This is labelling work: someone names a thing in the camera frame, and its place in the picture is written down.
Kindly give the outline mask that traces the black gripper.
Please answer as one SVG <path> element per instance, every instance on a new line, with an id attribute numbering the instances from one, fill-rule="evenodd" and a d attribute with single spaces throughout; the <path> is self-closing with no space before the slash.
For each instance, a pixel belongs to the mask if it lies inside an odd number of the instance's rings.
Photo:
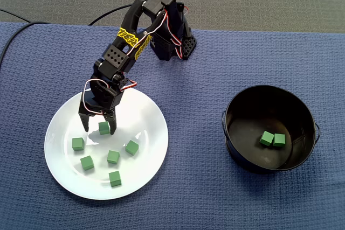
<path id="1" fill-rule="evenodd" d="M 105 87 L 93 87 L 82 93 L 79 106 L 79 117 L 85 132 L 89 131 L 89 117 L 94 116 L 86 108 L 96 113 L 103 113 L 103 117 L 109 124 L 110 134 L 113 135 L 117 128 L 115 107 L 120 103 L 123 92 L 116 92 Z"/>

